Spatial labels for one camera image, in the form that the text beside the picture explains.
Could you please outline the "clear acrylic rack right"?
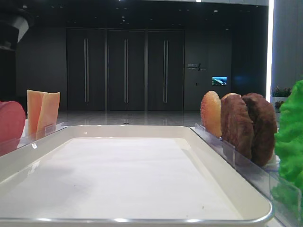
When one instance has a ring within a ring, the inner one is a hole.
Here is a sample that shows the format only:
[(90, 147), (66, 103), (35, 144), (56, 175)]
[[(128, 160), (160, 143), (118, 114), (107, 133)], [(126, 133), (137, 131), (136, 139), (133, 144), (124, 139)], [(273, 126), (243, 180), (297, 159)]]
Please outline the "clear acrylic rack right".
[(192, 129), (236, 172), (270, 199), (275, 209), (275, 220), (280, 227), (303, 225), (303, 193), (279, 175), (279, 160), (259, 167), (238, 153), (233, 145), (210, 134), (204, 126), (197, 123)]

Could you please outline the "brown meat patty right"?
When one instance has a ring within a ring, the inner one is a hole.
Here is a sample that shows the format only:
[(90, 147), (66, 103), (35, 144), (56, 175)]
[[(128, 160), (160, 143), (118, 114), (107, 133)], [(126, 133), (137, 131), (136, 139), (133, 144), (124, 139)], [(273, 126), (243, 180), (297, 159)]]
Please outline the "brown meat patty right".
[(260, 94), (248, 93), (242, 99), (248, 108), (254, 130), (251, 161), (258, 166), (265, 166), (274, 153), (277, 133), (275, 110)]

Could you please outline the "potted plant background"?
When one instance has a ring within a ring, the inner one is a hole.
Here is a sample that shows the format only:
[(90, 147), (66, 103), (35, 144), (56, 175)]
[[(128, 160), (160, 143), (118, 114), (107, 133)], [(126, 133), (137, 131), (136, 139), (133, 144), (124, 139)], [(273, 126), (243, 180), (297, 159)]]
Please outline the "potted plant background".
[(273, 105), (275, 112), (280, 112), (281, 105), (286, 101), (286, 99), (290, 96), (292, 89), (290, 87), (279, 88), (275, 87), (271, 90), (271, 98), (270, 102)]

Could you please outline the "sesame bun top left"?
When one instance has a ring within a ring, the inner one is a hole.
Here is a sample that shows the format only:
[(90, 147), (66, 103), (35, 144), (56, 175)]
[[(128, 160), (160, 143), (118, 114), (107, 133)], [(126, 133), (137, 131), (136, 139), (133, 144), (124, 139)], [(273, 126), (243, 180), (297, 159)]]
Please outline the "sesame bun top left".
[(221, 132), (221, 101), (215, 91), (208, 91), (201, 101), (201, 121), (205, 128), (215, 137), (220, 138)]

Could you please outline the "dark triple door panel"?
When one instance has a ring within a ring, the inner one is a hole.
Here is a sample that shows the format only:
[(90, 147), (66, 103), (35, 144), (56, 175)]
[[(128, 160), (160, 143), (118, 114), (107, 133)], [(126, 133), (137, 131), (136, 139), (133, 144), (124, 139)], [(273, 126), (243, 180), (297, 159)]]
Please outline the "dark triple door panel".
[(68, 29), (68, 109), (181, 111), (183, 31)]

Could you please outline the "orange cheese slice left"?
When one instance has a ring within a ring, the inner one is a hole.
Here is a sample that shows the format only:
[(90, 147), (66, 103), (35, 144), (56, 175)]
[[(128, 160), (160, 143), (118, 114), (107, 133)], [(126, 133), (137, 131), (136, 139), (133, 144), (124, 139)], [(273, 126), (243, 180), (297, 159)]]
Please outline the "orange cheese slice left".
[(27, 90), (28, 135), (37, 132), (42, 100), (46, 92)]

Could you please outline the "small wall display screen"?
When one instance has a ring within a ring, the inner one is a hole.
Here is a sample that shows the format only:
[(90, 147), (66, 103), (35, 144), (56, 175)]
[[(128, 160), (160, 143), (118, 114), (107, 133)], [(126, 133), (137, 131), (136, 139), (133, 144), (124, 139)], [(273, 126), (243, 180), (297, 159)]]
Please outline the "small wall display screen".
[(213, 86), (226, 86), (227, 77), (226, 76), (212, 76), (212, 85)]

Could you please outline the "clear acrylic rack left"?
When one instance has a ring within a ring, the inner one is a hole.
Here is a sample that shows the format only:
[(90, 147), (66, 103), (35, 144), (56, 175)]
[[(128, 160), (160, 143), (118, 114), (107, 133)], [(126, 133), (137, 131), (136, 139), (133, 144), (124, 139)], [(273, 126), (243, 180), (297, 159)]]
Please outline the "clear acrylic rack left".
[(38, 139), (42, 139), (48, 135), (51, 135), (59, 130), (66, 128), (67, 125), (62, 122), (59, 124), (48, 125), (44, 127), (42, 130), (29, 134), (22, 134), (19, 139), (11, 139), (8, 141), (4, 141), (0, 143), (0, 156), (6, 155), (18, 148), (21, 148), (25, 145), (35, 143)]

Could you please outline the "brown meat patty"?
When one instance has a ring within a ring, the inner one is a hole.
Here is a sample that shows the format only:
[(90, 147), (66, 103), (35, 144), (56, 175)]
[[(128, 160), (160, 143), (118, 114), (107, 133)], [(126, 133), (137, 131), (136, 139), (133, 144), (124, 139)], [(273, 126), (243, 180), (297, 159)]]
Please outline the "brown meat patty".
[(274, 153), (277, 133), (275, 110), (260, 94), (248, 93), (242, 99), (248, 108), (254, 130), (251, 161), (258, 166), (265, 166)]
[(249, 160), (252, 158), (254, 130), (242, 97), (229, 96), (221, 101), (221, 132), (222, 139), (232, 144), (237, 152)]

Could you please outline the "white rectangular metal tray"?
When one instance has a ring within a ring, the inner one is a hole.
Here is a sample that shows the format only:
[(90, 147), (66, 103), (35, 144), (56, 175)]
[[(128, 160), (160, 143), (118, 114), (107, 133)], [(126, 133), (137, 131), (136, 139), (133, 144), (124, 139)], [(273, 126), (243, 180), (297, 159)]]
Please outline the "white rectangular metal tray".
[(0, 158), (3, 227), (263, 227), (273, 205), (183, 126), (70, 126)]

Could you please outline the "brown meat patty left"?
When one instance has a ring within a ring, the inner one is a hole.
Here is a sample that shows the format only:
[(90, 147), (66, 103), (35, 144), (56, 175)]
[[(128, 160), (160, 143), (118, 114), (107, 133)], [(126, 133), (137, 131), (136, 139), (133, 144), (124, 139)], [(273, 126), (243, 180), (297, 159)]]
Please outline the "brown meat patty left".
[(249, 160), (252, 158), (254, 130), (242, 97), (229, 96), (221, 101), (221, 132), (222, 139), (232, 144), (237, 152)]

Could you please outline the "clear acrylic rack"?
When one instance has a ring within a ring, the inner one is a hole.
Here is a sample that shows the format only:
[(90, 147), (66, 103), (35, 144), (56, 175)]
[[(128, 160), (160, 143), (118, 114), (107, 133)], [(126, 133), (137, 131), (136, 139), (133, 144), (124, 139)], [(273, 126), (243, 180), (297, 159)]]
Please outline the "clear acrylic rack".
[(204, 126), (197, 123), (192, 129), (236, 172), (270, 199), (275, 209), (275, 220), (280, 227), (303, 225), (303, 193), (279, 175), (279, 160), (259, 167), (238, 153), (233, 145), (210, 134)]
[(18, 148), (21, 148), (25, 145), (35, 143), (38, 139), (42, 139), (48, 135), (51, 135), (59, 130), (66, 128), (67, 125), (62, 122), (59, 124), (48, 125), (44, 127), (42, 130), (29, 134), (22, 134), (19, 139), (11, 139), (8, 141), (4, 141), (0, 143), (0, 156), (6, 155)]

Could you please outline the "orange cheese slice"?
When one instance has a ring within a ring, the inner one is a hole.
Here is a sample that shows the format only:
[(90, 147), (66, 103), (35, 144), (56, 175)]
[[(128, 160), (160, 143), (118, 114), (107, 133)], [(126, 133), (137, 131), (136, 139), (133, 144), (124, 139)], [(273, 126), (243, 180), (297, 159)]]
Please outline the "orange cheese slice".
[(42, 100), (46, 92), (27, 90), (28, 135), (37, 132)]
[(37, 132), (42, 131), (46, 126), (56, 125), (59, 105), (60, 92), (44, 94), (37, 124)]

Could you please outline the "orange cheese slice right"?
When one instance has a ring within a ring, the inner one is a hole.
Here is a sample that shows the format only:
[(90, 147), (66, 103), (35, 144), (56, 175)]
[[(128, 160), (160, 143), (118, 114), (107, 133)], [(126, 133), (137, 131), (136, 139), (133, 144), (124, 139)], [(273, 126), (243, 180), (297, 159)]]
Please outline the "orange cheese slice right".
[(37, 124), (37, 132), (42, 131), (46, 126), (56, 125), (59, 105), (60, 92), (44, 94)]

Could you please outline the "green lettuce leaf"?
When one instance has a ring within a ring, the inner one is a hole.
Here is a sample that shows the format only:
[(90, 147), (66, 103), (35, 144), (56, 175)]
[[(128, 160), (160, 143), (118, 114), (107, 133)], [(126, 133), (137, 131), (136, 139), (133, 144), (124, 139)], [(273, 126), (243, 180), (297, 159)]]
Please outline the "green lettuce leaf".
[(275, 153), (280, 158), (283, 183), (273, 196), (297, 215), (303, 213), (303, 81), (297, 81), (280, 107), (280, 127), (275, 134)]

